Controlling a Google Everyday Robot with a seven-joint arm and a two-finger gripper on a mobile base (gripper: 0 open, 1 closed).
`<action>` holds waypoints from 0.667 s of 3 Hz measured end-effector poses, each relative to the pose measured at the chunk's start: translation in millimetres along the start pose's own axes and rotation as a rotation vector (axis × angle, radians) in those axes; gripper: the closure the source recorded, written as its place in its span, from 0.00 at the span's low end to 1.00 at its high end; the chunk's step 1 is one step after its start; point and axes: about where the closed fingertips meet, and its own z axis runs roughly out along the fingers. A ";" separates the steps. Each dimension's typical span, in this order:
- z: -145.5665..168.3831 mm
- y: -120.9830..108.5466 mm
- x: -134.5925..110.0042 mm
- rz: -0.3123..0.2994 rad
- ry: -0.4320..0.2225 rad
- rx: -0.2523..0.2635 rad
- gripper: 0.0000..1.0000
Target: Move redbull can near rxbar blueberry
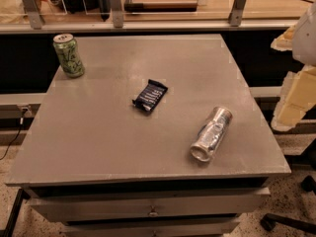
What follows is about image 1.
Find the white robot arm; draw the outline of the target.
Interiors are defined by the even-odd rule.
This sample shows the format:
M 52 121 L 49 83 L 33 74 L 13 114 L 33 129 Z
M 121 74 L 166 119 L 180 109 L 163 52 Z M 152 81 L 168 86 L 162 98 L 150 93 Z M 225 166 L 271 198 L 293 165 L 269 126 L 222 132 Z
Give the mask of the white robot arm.
M 316 106 L 316 3 L 274 39 L 271 48 L 291 50 L 293 59 L 303 64 L 299 72 L 288 72 L 283 79 L 271 122 L 274 130 L 288 131 Z

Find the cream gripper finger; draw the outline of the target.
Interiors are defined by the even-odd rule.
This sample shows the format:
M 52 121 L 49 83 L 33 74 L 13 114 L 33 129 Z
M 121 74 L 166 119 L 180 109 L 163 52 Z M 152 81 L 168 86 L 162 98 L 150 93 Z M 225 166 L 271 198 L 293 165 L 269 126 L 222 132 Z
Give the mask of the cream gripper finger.
M 289 131 L 316 105 L 316 67 L 305 65 L 297 73 L 288 72 L 283 80 L 271 126 Z
M 280 36 L 273 40 L 271 48 L 278 51 L 292 51 L 292 39 L 295 31 L 295 26 L 289 27 Z

